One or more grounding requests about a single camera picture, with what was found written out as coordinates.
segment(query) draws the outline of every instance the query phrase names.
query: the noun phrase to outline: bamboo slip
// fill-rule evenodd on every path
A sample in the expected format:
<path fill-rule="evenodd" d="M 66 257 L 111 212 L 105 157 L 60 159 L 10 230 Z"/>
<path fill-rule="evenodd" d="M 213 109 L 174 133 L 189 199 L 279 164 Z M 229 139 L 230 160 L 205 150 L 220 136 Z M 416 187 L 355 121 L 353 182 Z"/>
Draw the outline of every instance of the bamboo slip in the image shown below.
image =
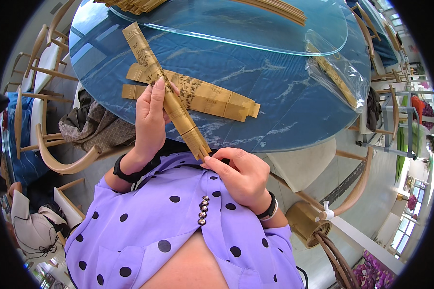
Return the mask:
<path fill-rule="evenodd" d="M 180 90 L 180 100 L 187 109 L 240 122 L 244 122 L 247 116 L 256 118 L 259 114 L 260 104 L 250 98 L 178 72 L 163 71 Z M 144 67 L 138 63 L 130 66 L 126 78 L 144 83 L 149 81 Z M 145 89 L 146 86 L 124 84 L 122 97 L 138 99 Z"/>
<path fill-rule="evenodd" d="M 307 43 L 307 51 L 318 53 L 319 50 L 314 47 L 311 43 Z M 334 70 L 334 68 L 330 65 L 330 63 L 324 58 L 324 56 L 312 56 L 314 60 L 316 60 L 321 66 L 321 68 L 324 69 L 326 74 L 334 81 L 334 83 L 339 87 L 339 89 L 342 91 L 343 95 L 345 96 L 345 99 L 349 102 L 349 104 L 352 106 L 353 109 L 356 109 L 356 99 L 353 96 L 350 89 L 347 87 L 345 82 L 342 80 L 342 78 L 337 74 L 337 72 Z"/>
<path fill-rule="evenodd" d="M 139 65 L 144 67 L 148 82 L 157 81 L 163 77 L 166 83 L 166 95 L 164 97 L 164 110 L 168 114 L 175 128 L 182 136 L 186 145 L 190 148 L 196 159 L 204 162 L 204 157 L 211 152 L 209 145 L 197 128 L 190 114 L 172 89 L 169 79 L 162 70 L 156 56 L 143 36 L 137 22 L 133 22 L 122 30 L 127 43 L 132 49 Z"/>

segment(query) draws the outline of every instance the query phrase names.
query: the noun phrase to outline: silver bracelet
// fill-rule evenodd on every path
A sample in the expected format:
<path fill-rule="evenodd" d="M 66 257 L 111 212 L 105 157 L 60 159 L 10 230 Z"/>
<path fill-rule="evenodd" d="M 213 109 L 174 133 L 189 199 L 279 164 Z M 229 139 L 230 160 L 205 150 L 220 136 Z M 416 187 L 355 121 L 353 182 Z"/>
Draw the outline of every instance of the silver bracelet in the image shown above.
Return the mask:
<path fill-rule="evenodd" d="M 273 214 L 266 219 L 259 219 L 259 220 L 260 221 L 268 221 L 269 219 L 273 218 L 273 216 L 276 214 L 276 211 L 278 211 L 278 200 L 275 198 L 275 210 L 273 211 Z"/>

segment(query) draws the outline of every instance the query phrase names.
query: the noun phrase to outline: fingernail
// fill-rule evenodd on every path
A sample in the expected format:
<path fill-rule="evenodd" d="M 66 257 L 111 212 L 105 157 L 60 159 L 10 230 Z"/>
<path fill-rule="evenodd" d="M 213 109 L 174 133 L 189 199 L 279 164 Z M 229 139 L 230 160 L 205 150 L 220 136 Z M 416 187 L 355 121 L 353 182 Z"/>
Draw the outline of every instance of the fingernail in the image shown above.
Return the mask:
<path fill-rule="evenodd" d="M 164 89 L 164 86 L 165 86 L 164 78 L 161 76 L 161 78 L 159 78 L 158 81 L 156 81 L 155 87 L 157 89 Z"/>

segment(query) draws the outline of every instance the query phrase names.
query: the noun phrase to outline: purple polka dot blouse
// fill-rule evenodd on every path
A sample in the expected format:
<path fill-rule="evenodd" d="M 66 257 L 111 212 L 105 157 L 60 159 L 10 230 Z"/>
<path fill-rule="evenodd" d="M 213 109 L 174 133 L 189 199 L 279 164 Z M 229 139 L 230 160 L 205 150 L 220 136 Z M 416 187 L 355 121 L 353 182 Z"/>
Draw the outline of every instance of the purple polka dot blouse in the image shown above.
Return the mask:
<path fill-rule="evenodd" d="M 87 218 L 65 246 L 74 285 L 137 289 L 201 227 L 231 289 L 303 288 L 289 226 L 262 228 L 199 163 L 191 153 L 161 157 L 138 189 L 125 194 L 101 179 Z"/>

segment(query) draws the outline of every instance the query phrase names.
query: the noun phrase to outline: black watch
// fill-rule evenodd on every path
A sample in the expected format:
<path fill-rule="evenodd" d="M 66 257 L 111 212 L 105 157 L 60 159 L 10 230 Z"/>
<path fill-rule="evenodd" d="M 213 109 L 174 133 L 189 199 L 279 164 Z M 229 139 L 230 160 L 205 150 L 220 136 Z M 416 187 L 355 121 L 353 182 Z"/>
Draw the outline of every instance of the black watch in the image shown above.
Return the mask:
<path fill-rule="evenodd" d="M 272 202 L 270 203 L 270 206 L 268 207 L 268 209 L 266 211 L 264 211 L 263 213 L 261 213 L 260 215 L 257 215 L 257 218 L 262 219 L 266 216 L 273 216 L 273 213 L 275 211 L 275 207 L 276 207 L 276 199 L 275 199 L 275 195 L 268 191 L 268 193 L 270 194 L 270 196 L 272 196 Z"/>
<path fill-rule="evenodd" d="M 120 163 L 121 163 L 121 159 L 125 157 L 124 155 L 121 155 L 120 158 L 117 159 L 116 164 L 114 165 L 114 171 L 112 172 L 113 175 L 118 176 L 120 179 L 123 179 L 124 181 L 128 182 L 128 183 L 136 183 L 138 182 L 142 176 L 145 175 L 145 172 L 143 170 L 139 171 L 139 172 L 134 172 L 131 175 L 126 175 L 123 172 L 121 172 L 121 168 L 120 168 Z"/>

